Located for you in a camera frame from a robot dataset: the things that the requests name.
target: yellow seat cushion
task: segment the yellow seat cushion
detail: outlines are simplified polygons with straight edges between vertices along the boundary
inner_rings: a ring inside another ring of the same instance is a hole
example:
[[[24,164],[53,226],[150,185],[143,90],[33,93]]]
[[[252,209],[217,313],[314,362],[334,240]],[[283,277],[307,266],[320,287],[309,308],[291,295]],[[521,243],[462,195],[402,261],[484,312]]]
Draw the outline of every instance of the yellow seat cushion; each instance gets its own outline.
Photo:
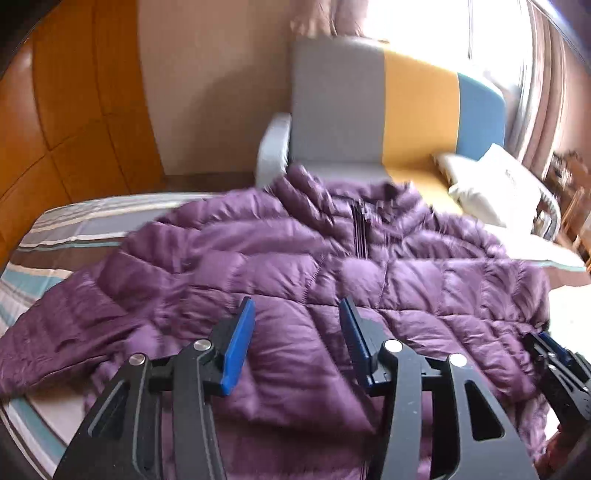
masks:
[[[462,215],[462,208],[447,194],[447,181],[435,165],[429,170],[386,167],[386,171],[396,183],[413,182],[425,202],[432,205],[436,211]]]

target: quilted fabric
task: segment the quilted fabric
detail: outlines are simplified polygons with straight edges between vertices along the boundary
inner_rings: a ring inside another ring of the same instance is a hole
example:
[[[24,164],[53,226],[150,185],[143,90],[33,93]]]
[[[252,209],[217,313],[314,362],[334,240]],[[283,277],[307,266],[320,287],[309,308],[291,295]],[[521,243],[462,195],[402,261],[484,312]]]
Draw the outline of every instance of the quilted fabric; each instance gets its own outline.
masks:
[[[367,258],[356,256],[359,199]],[[545,325],[547,289],[537,267],[509,260],[474,221],[434,213],[412,186],[327,188],[294,167],[266,192],[171,211],[49,290],[0,339],[0,395],[91,374],[90,404],[132,353],[177,353],[250,295],[248,358],[214,405],[229,478],[362,478],[381,403],[352,380],[337,309],[348,295],[418,353],[466,355],[535,455],[545,405],[519,338]],[[172,478],[168,427],[164,448]]]

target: silver screw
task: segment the silver screw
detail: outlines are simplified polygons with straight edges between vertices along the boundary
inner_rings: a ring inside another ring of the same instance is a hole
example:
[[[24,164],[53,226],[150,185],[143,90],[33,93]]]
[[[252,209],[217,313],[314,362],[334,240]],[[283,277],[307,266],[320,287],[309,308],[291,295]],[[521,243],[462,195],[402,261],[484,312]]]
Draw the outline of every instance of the silver screw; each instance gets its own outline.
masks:
[[[386,340],[384,342],[384,348],[390,353],[402,352],[402,344],[394,339]]]
[[[143,353],[134,353],[129,357],[129,363],[137,367],[146,361],[146,357]]]
[[[200,340],[197,340],[193,344],[193,348],[198,352],[205,352],[206,350],[209,350],[211,347],[212,347],[212,343],[209,340],[207,340],[206,338],[202,338]]]
[[[461,353],[453,353],[449,356],[449,361],[456,367],[465,367],[468,364],[468,359]]]

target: black zipper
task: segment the black zipper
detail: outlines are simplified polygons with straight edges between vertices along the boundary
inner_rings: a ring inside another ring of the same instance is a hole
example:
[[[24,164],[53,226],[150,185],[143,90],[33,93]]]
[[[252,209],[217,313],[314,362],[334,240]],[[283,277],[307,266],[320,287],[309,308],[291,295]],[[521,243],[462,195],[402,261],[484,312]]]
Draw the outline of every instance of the black zipper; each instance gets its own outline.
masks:
[[[353,243],[355,244],[355,256],[359,258],[368,257],[367,243],[367,220],[365,202],[357,200],[351,204],[353,212]]]

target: striped bedsheet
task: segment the striped bedsheet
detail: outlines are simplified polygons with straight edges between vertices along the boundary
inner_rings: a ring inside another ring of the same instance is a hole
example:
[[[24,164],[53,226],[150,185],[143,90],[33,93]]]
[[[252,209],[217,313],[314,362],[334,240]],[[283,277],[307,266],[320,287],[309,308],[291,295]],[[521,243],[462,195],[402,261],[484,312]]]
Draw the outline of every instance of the striped bedsheet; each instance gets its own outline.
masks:
[[[49,210],[24,236],[0,277],[0,336],[45,291],[115,249],[143,223],[202,193],[162,193],[76,203]],[[0,419],[43,478],[51,478],[84,418],[80,387],[61,385],[5,401]]]

